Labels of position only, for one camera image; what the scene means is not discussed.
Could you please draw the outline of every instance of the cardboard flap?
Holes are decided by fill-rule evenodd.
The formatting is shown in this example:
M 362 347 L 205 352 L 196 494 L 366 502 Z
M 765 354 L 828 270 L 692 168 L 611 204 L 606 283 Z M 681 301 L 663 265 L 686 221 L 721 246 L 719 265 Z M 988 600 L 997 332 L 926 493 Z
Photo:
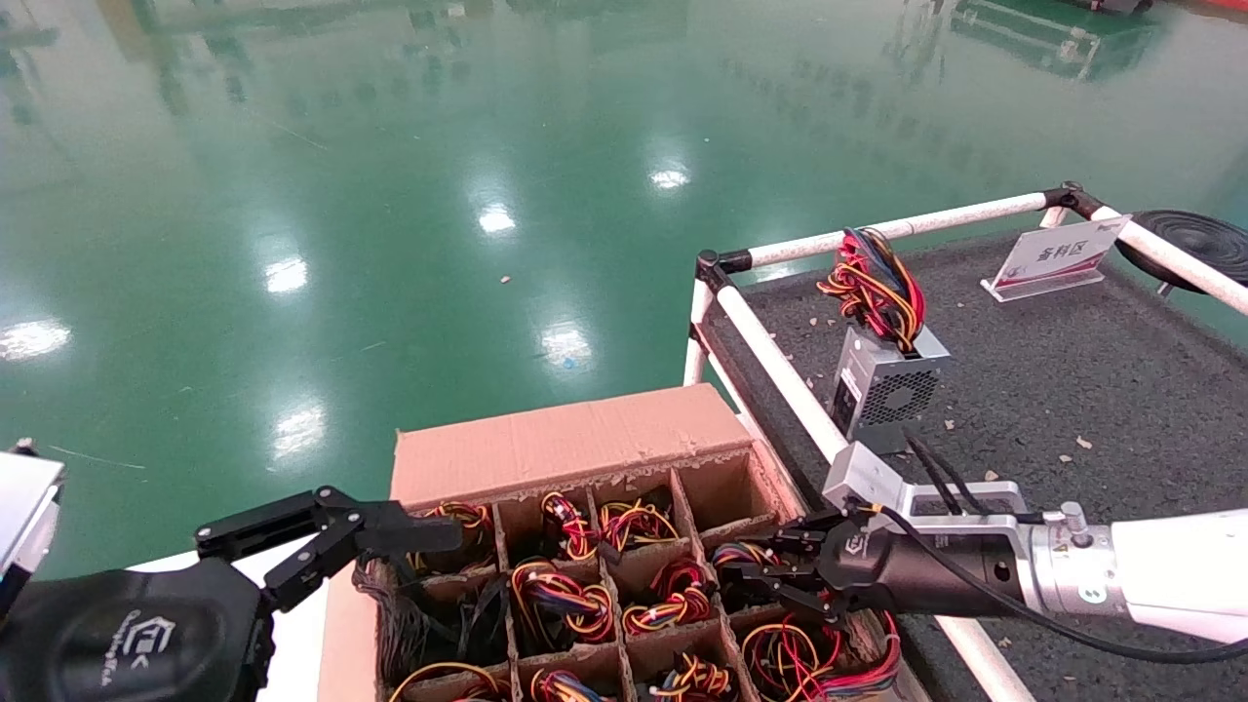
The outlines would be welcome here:
M 399 433 L 391 498 L 468 500 L 749 445 L 714 387 L 673 387 Z

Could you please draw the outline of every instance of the bundled wires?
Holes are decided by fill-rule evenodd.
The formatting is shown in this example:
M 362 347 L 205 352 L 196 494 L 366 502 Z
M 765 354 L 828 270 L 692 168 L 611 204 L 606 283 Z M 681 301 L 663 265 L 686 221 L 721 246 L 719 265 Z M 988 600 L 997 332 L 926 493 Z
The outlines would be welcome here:
M 549 492 L 542 498 L 542 515 L 559 531 L 559 547 L 568 558 L 588 561 L 594 557 L 598 535 L 572 500 L 562 492 Z
M 706 580 L 693 558 L 669 563 L 654 577 L 650 590 L 661 600 L 658 605 L 633 605 L 624 610 L 624 631 L 640 635 L 648 631 L 699 622 L 710 618 Z
M 494 520 L 489 515 L 489 507 L 466 502 L 443 502 L 421 516 L 453 517 L 463 527 L 464 540 L 458 551 L 408 553 L 407 561 L 417 573 L 457 573 L 494 563 L 497 558 Z
M 841 300 L 841 314 L 855 317 L 885 341 L 909 353 L 924 327 L 927 304 L 914 276 L 872 229 L 846 229 L 840 260 L 820 292 Z
M 764 625 L 741 641 L 741 660 L 766 702 L 831 700 L 879 693 L 892 686 L 901 663 L 901 637 L 887 612 L 877 613 L 886 630 L 884 656 L 865 666 L 836 666 L 841 632 L 831 627 L 816 635 L 794 623 L 791 616 Z
M 494 676 L 482 668 L 478 668 L 477 666 L 448 661 L 444 663 L 424 666 L 423 668 L 407 676 L 407 678 L 404 678 L 403 682 L 394 688 L 394 693 L 389 696 L 388 702 L 398 702 L 398 700 L 403 696 L 403 691 L 409 685 L 462 672 L 473 673 L 479 680 L 475 685 L 466 690 L 463 695 L 456 698 L 456 702 L 504 702 L 512 698 L 510 685 L 500 680 L 495 680 Z
M 689 653 L 681 653 L 680 666 L 649 692 L 663 702 L 730 702 L 738 697 L 731 671 Z
M 770 548 L 764 548 L 749 541 L 730 541 L 721 545 L 711 555 L 710 562 L 715 570 L 720 570 L 728 563 L 758 563 L 760 566 L 779 566 L 780 557 Z
M 612 596 L 602 585 L 580 585 L 545 558 L 523 561 L 512 572 L 512 592 L 527 641 L 549 651 L 609 641 L 614 631 Z M 548 625 L 554 625 L 555 631 Z M 559 631 L 559 625 L 570 632 Z
M 568 671 L 538 671 L 529 682 L 533 702 L 608 702 Z
M 625 548 L 676 541 L 680 536 L 671 521 L 653 502 L 608 502 L 598 510 L 603 526 L 602 543 L 617 552 Z

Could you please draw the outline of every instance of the black round base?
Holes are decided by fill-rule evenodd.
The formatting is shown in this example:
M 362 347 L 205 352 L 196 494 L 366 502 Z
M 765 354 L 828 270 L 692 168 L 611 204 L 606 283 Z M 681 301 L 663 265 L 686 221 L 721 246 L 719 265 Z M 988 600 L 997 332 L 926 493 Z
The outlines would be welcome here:
M 1248 286 L 1248 231 L 1222 220 L 1182 210 L 1144 210 L 1136 212 L 1132 221 L 1239 285 Z M 1121 239 L 1114 245 L 1137 269 L 1157 280 L 1191 292 L 1204 294 L 1199 287 L 1153 262 Z

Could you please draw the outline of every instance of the silver metal casing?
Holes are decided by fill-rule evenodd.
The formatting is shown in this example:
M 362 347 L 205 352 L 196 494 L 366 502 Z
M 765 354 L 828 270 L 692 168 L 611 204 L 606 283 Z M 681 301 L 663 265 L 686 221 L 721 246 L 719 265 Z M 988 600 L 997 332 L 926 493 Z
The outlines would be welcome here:
M 64 473 L 64 463 L 0 452 L 0 618 L 51 546 Z
M 927 411 L 948 362 L 948 351 L 926 326 L 907 358 L 896 345 L 850 325 L 829 413 L 849 441 L 876 453 L 905 451 L 902 427 Z

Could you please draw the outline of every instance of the cardboard box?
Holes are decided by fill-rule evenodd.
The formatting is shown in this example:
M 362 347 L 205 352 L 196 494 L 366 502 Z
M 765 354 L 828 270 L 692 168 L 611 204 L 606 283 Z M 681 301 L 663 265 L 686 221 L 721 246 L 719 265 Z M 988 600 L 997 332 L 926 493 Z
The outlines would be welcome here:
M 709 385 L 399 433 L 391 497 L 413 513 L 451 500 L 490 505 L 498 570 L 426 581 L 432 582 L 427 588 L 454 592 L 474 585 L 473 578 L 497 577 L 514 565 L 518 545 L 540 530 L 539 502 L 547 492 L 564 491 L 587 508 L 597 528 L 595 503 L 628 500 L 658 485 L 671 490 L 679 541 L 628 551 L 619 565 L 597 558 L 564 566 L 577 577 L 607 585 L 617 621 L 620 605 L 668 562 L 693 556 L 705 566 L 709 550 L 718 545 L 765 533 L 802 512 L 787 473 Z M 343 571 L 329 583 L 322 702 L 384 701 L 389 692 L 377 686 L 377 606 L 356 591 L 351 575 Z M 735 666 L 734 632 L 781 616 L 778 607 L 730 613 L 715 602 L 715 616 L 705 622 L 639 637 L 617 631 L 612 643 L 577 645 L 567 653 L 532 658 L 519 656 L 515 622 L 508 615 L 508 660 L 490 671 L 510 680 L 517 701 L 534 672 L 552 666 L 584 678 L 610 677 L 625 690 L 622 700 L 631 700 L 634 681 L 669 668 L 679 651 Z M 875 651 L 870 641 L 866 646 Z M 402 698 L 449 701 L 468 682 L 467 676 L 449 676 L 411 686 Z M 743 690 L 745 700 L 756 702 L 753 687 Z

